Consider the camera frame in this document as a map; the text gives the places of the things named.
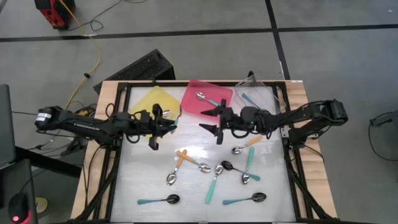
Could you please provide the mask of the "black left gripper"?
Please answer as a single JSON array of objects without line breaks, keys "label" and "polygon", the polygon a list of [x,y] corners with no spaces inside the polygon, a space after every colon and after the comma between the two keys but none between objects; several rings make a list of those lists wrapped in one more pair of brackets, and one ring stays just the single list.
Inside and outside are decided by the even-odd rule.
[{"label": "black left gripper", "polygon": [[142,134],[151,134],[149,138],[149,147],[153,151],[159,150],[159,144],[157,143],[157,138],[160,134],[165,135],[175,129],[176,122],[172,119],[167,119],[162,117],[162,108],[158,103],[154,104],[152,107],[152,118],[146,110],[141,111],[141,116],[139,120],[139,126]]}]

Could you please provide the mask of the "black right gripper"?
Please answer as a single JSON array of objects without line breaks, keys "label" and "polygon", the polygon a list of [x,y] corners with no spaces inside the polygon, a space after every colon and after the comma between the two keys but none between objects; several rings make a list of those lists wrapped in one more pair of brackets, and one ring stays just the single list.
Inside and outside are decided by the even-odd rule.
[{"label": "black right gripper", "polygon": [[235,133],[236,130],[244,131],[242,127],[240,127],[238,121],[239,118],[236,114],[234,114],[233,109],[230,107],[226,107],[226,100],[222,99],[219,106],[212,110],[206,110],[200,112],[206,116],[214,116],[217,117],[219,115],[219,125],[210,125],[210,124],[199,124],[200,127],[209,131],[212,135],[216,136],[216,144],[221,145],[223,143],[223,131],[225,129],[230,129],[231,134],[234,138],[242,139],[246,137],[246,133],[243,135],[237,135]]}]

